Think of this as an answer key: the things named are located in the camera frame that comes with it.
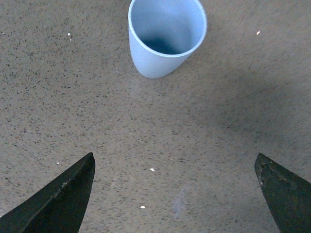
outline granite surface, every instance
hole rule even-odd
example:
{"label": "granite surface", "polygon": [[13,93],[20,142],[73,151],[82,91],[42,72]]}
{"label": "granite surface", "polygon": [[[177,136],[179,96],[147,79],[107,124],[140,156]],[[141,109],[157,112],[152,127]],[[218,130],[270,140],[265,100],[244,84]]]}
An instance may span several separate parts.
{"label": "granite surface", "polygon": [[277,233],[254,162],[311,181],[309,1],[202,0],[205,41],[155,80],[129,4],[0,1],[0,215],[91,151],[81,233]]}

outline cup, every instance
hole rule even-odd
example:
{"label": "cup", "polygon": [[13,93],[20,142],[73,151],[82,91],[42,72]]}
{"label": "cup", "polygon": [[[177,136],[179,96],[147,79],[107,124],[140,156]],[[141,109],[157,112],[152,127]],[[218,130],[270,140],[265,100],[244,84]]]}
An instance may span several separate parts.
{"label": "cup", "polygon": [[134,65],[151,79],[179,67],[207,32],[207,17],[199,0],[132,0],[128,22]]}

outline speckled floor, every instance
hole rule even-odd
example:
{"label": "speckled floor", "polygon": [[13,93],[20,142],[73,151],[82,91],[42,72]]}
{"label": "speckled floor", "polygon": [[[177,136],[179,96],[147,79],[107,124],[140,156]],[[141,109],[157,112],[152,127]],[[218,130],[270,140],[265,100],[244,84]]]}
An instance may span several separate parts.
{"label": "speckled floor", "polygon": [[0,215],[91,151],[81,233],[277,233],[254,162],[311,181],[309,1],[203,0],[205,41],[156,80],[129,4],[0,2]]}

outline plastic cup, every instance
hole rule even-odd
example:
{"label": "plastic cup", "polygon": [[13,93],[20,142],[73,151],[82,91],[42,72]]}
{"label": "plastic cup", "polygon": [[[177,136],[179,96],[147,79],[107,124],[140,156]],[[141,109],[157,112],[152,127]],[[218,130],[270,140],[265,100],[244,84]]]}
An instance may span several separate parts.
{"label": "plastic cup", "polygon": [[207,32],[207,17],[199,0],[132,0],[128,22],[134,65],[152,79],[179,67]]}

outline cup rim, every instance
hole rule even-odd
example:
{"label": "cup rim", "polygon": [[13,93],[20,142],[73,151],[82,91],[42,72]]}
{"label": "cup rim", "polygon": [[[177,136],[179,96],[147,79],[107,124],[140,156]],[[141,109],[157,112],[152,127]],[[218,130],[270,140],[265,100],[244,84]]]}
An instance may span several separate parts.
{"label": "cup rim", "polygon": [[193,53],[203,42],[206,34],[207,34],[207,15],[205,13],[205,10],[204,10],[204,7],[203,5],[201,4],[201,2],[199,0],[192,0],[194,2],[196,2],[196,4],[198,5],[199,7],[199,10],[201,11],[201,14],[204,18],[204,31],[201,35],[201,38],[200,40],[196,43],[195,46],[192,47],[192,49],[186,51],[186,52],[183,52],[183,53],[179,53],[179,54],[165,54],[165,53],[161,53],[161,52],[158,52],[156,50],[153,50],[152,48],[148,47],[147,45],[145,45],[143,43],[143,41],[138,37],[138,35],[136,34],[135,30],[134,30],[134,27],[133,27],[133,24],[132,24],[132,9],[133,9],[133,6],[136,2],[136,0],[132,0],[131,4],[130,4],[130,7],[129,7],[129,11],[128,11],[128,24],[129,24],[129,29],[131,30],[133,36],[135,37],[135,39],[146,49],[148,50],[149,52],[155,54],[155,55],[158,55],[158,56],[161,56],[161,57],[170,57],[170,58],[176,58],[176,57],[183,57],[183,56],[186,56],[186,55],[189,55],[191,53]]}

